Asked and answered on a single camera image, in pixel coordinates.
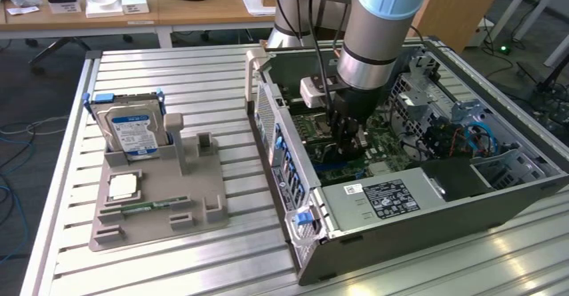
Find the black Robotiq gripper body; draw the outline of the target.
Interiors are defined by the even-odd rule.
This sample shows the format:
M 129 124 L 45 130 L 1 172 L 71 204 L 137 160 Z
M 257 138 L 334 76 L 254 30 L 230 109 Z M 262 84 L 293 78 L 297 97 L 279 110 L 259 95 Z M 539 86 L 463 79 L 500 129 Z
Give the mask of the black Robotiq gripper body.
M 333 97 L 333 120 L 353 119 L 365 123 L 378 103 L 378 89 L 338 89 Z

